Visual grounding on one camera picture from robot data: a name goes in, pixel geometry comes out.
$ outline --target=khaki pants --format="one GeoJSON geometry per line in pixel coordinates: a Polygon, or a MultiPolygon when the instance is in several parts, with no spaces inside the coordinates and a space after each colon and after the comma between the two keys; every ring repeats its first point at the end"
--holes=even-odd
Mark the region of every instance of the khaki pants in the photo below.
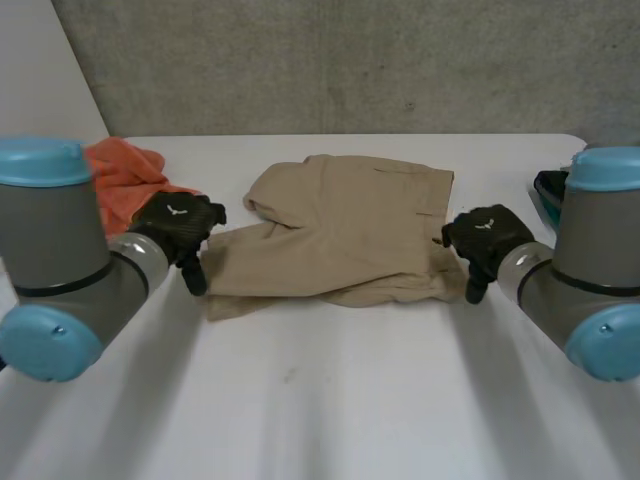
{"type": "Polygon", "coordinates": [[[282,297],[349,307],[457,298],[465,275],[433,241],[452,181],[449,171],[372,157],[271,166],[244,198],[266,222],[209,239],[209,320],[282,297]]]}

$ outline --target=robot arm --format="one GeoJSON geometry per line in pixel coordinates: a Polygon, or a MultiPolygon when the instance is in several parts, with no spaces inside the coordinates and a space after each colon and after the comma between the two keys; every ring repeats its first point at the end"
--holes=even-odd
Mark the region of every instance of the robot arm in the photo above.
{"type": "Polygon", "coordinates": [[[444,244],[469,260],[470,303],[497,280],[572,363],[605,381],[640,375],[638,159],[626,147],[576,155],[555,251],[502,205],[443,228],[444,244]]]}
{"type": "Polygon", "coordinates": [[[0,357],[43,381],[95,363],[171,265],[206,292],[197,257],[224,207],[205,196],[156,193],[128,232],[107,242],[79,145],[0,142],[0,252],[18,305],[0,323],[0,357]]]}

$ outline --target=orange towel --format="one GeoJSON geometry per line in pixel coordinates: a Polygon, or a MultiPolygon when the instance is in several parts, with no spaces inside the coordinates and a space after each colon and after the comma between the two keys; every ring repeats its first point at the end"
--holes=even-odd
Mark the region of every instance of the orange towel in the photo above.
{"type": "Polygon", "coordinates": [[[191,192],[175,187],[162,174],[164,157],[134,147],[118,137],[109,137],[87,147],[93,169],[102,225],[107,235],[126,231],[131,217],[156,192],[191,192]]]}

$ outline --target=gray wall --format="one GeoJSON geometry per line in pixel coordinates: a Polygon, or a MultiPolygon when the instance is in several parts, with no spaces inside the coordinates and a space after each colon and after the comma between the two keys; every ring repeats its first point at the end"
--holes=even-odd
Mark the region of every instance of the gray wall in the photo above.
{"type": "Polygon", "coordinates": [[[53,0],[112,134],[640,139],[638,0],[53,0]]]}

